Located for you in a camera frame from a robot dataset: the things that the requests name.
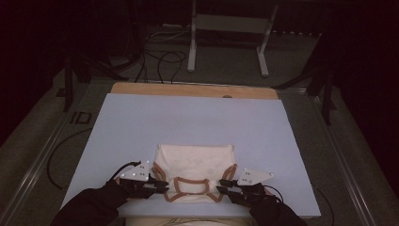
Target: metal bracket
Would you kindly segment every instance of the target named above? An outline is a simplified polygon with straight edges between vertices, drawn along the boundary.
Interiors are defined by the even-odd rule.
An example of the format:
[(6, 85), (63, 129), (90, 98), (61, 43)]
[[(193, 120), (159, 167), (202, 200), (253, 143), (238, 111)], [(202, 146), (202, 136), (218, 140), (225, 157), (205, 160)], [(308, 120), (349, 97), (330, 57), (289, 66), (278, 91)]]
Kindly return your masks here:
[(120, 175), (121, 179), (147, 182), (150, 174), (150, 161), (141, 163), (140, 165), (125, 171)]
[(274, 174), (271, 172), (262, 172), (244, 168), (244, 171), (241, 173), (240, 179), (238, 179), (237, 181), (237, 184), (239, 186), (254, 186), (273, 177)]

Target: metal stand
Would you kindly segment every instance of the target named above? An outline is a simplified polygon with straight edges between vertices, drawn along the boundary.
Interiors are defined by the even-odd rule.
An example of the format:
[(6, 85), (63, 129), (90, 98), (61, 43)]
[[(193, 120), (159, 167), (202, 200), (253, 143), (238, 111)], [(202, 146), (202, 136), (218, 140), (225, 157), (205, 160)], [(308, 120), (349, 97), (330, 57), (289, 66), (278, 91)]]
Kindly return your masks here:
[(273, 6), (273, 10), (268, 19), (261, 19), (261, 18), (197, 14), (196, 11), (197, 0), (193, 0), (192, 2), (193, 2), (193, 7), (191, 14), (192, 15), (191, 44), (190, 44), (190, 52), (188, 55), (188, 66), (187, 66), (187, 70), (189, 72), (193, 72), (196, 67), (196, 53), (197, 53), (196, 30), (205, 29), (205, 30), (236, 31), (236, 32), (263, 34), (263, 42), (261, 46), (258, 46), (256, 48), (256, 53), (258, 56), (262, 77), (267, 77), (269, 75), (269, 71), (267, 70), (266, 60), (264, 58), (264, 49), (270, 37), (270, 33), (273, 27), (274, 19), (276, 17), (278, 6)]

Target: dark background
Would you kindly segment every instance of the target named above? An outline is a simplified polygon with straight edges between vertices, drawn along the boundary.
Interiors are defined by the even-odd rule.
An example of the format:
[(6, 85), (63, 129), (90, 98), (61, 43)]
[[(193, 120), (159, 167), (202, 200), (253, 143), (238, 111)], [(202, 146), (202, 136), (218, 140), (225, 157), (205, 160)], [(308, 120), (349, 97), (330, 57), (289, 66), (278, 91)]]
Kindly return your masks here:
[[(110, 7), (101, 0), (0, 0), (0, 144), (52, 86), (52, 79), (63, 68), (66, 43), (72, 42), (88, 55), (107, 61), (112, 52), (107, 44), (119, 34), (115, 27), (120, 26), (115, 24), (126, 22), (125, 5), (120, 3), (121, 8), (107, 12), (104, 9)], [(145, 24), (190, 24), (189, 1), (148, 0), (144, 4), (137, 0), (137, 3), (130, 8), (131, 14), (139, 12)], [(199, 1), (198, 10), (263, 16), (260, 10), (263, 1), (229, 1), (221, 11), (223, 4), (225, 0), (203, 0)], [(280, 3), (274, 24), (274, 30), (280, 35), (292, 32), (289, 35), (318, 36), (324, 32), (309, 64), (328, 62), (334, 65), (334, 84), (341, 89), (343, 99), (397, 195), (398, 9), (394, 1), (356, 4), (284, 1)], [(114, 15), (109, 17), (108, 14), (107, 18), (114, 19), (108, 21), (109, 24), (102, 17), (106, 13)]]

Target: black sleeve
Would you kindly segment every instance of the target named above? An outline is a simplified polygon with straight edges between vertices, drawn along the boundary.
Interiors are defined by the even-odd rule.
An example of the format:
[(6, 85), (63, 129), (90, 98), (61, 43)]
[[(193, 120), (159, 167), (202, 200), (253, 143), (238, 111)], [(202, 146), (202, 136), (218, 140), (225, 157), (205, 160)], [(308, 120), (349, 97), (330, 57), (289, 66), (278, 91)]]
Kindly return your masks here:
[(86, 189), (71, 199), (57, 213), (52, 226), (107, 225), (125, 204), (128, 193), (115, 181), (110, 181), (98, 189)]
[(254, 204), (249, 213), (255, 218), (258, 226), (306, 226), (288, 205), (268, 198)]

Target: white board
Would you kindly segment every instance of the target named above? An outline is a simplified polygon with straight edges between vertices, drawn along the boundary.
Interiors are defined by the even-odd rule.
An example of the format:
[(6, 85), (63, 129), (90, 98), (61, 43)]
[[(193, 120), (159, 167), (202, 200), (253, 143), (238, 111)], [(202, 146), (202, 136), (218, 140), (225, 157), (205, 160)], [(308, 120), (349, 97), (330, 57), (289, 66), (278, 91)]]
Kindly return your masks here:
[[(152, 163), (158, 144), (231, 144), (238, 164), (234, 179), (244, 168), (273, 172), (265, 185), (278, 189), (299, 216), (320, 216), (282, 102), (259, 99), (107, 94), (63, 205), (85, 188), (103, 186), (128, 162)], [(220, 203), (187, 204), (157, 194), (124, 204), (120, 215), (249, 217), (227, 196)]]

